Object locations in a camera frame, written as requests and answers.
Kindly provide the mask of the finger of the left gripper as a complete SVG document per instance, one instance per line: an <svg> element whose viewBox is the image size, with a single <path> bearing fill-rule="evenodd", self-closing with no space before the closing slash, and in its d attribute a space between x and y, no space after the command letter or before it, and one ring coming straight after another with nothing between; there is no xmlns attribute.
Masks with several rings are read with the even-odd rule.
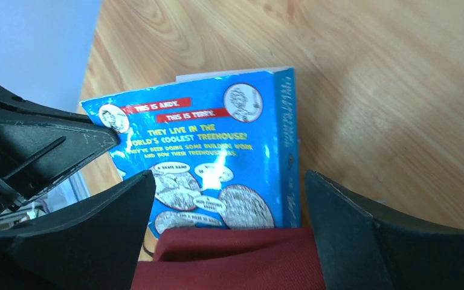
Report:
<svg viewBox="0 0 464 290"><path fill-rule="evenodd" d="M0 212L27 205L118 144L85 115L43 106L0 85Z"/></svg>

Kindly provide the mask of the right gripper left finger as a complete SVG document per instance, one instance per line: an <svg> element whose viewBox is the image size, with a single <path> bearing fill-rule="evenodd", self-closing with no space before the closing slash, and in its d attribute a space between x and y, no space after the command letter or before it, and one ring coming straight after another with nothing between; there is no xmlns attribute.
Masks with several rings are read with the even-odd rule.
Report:
<svg viewBox="0 0 464 290"><path fill-rule="evenodd" d="M0 231L0 289L129 289L154 193L146 170Z"/></svg>

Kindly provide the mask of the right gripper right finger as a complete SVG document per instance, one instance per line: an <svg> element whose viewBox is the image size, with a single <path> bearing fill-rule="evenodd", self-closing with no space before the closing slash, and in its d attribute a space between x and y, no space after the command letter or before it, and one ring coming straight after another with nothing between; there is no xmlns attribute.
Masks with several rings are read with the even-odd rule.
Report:
<svg viewBox="0 0 464 290"><path fill-rule="evenodd" d="M464 230L425 221L308 171L327 289L464 289Z"/></svg>

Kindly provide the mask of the red student backpack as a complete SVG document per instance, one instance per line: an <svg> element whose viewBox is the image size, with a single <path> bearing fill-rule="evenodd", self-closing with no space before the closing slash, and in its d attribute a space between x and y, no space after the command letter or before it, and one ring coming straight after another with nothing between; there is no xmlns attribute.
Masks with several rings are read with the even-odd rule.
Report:
<svg viewBox="0 0 464 290"><path fill-rule="evenodd" d="M325 289L310 228L171 228L132 289Z"/></svg>

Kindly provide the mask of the blue children's book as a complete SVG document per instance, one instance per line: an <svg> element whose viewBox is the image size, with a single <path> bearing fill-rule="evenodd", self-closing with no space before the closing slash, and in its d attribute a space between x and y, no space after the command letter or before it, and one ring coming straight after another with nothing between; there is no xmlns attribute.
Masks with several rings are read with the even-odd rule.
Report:
<svg viewBox="0 0 464 290"><path fill-rule="evenodd" d="M174 227L300 226L293 67L184 75L81 106L118 135L109 154L123 179L152 172L155 237Z"/></svg>

